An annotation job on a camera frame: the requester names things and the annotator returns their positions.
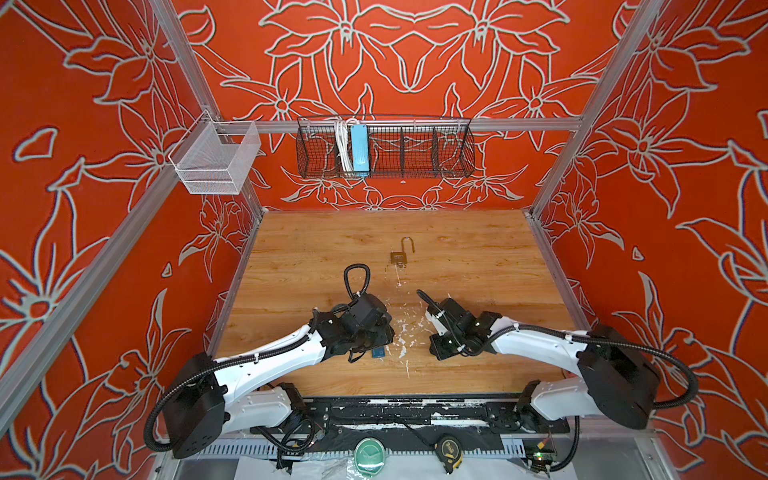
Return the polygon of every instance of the red wall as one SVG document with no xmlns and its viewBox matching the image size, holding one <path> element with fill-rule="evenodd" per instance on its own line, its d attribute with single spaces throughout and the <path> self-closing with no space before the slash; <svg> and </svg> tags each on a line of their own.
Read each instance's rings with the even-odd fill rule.
<svg viewBox="0 0 768 480">
<path fill-rule="evenodd" d="M 765 2 L 668 3 L 543 218 L 591 320 L 694 366 L 654 423 L 683 478 L 768 476 L 767 25 Z"/>
<path fill-rule="evenodd" d="M 283 121 L 578 116 L 637 3 L 174 0 L 224 117 Z M 294 139 L 266 137 L 262 204 L 329 210 L 525 207 L 567 134 L 483 134 L 465 180 L 360 182 L 302 180 Z"/>
<path fill-rule="evenodd" d="M 143 0 L 3 2 L 0 38 L 4 372 L 200 110 Z M 210 341 L 252 226 L 242 197 L 178 185 L 0 439 L 0 477 L 146 475 L 144 417 Z"/>
</svg>

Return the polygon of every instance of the white mesh basket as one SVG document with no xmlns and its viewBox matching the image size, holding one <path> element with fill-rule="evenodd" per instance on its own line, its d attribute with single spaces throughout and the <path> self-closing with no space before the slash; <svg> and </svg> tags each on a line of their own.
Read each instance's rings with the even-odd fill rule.
<svg viewBox="0 0 768 480">
<path fill-rule="evenodd" d="M 261 148 L 261 138 L 253 122 L 245 135 L 240 135 L 240 143 L 234 143 L 232 135 L 218 133 L 219 123 L 222 122 L 212 121 L 204 112 L 188 132 L 197 135 L 192 145 L 170 156 L 176 173 L 191 194 L 238 194 Z"/>
</svg>

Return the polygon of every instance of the white power cord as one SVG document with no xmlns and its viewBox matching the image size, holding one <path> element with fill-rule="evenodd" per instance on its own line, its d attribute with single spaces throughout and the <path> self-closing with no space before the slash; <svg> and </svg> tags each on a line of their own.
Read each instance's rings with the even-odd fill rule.
<svg viewBox="0 0 768 480">
<path fill-rule="evenodd" d="M 341 158 L 341 168 L 345 172 L 354 171 L 355 168 L 352 165 L 352 159 L 349 158 L 349 126 L 351 124 L 358 124 L 356 118 L 350 118 L 346 121 L 341 118 L 334 121 L 334 128 L 336 129 L 336 146 L 339 148 L 339 157 Z"/>
</svg>

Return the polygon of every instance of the black wire basket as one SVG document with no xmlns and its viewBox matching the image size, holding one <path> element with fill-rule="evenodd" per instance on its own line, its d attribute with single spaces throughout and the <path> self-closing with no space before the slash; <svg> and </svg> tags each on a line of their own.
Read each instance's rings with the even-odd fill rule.
<svg viewBox="0 0 768 480">
<path fill-rule="evenodd" d="M 301 117 L 296 162 L 303 178 L 460 178 L 475 172 L 475 137 L 468 118 L 396 115 L 355 118 L 367 126 L 368 170 L 342 167 L 336 122 L 355 118 Z M 352 136 L 347 151 L 353 158 Z"/>
</svg>

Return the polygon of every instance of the wood grain surface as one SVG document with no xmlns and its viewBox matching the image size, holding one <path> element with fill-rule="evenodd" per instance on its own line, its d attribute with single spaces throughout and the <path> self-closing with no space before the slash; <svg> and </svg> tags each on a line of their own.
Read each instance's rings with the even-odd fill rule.
<svg viewBox="0 0 768 480">
<path fill-rule="evenodd" d="M 400 239 L 408 264 L 389 263 Z M 398 211 L 288 214 L 264 217 L 223 332 L 218 356 L 234 356 L 279 339 L 312 317 L 349 302 L 344 268 L 366 263 L 368 292 L 392 314 L 395 342 L 386 358 L 370 353 L 356 363 L 337 356 L 279 381 L 306 396 L 520 392 L 533 379 L 563 378 L 560 369 L 513 355 L 439 362 L 429 353 L 435 330 L 416 289 L 440 302 L 451 296 L 479 315 L 483 310 L 522 323 L 573 329 L 562 298 L 519 210 Z M 350 274 L 353 289 L 363 272 Z"/>
</svg>

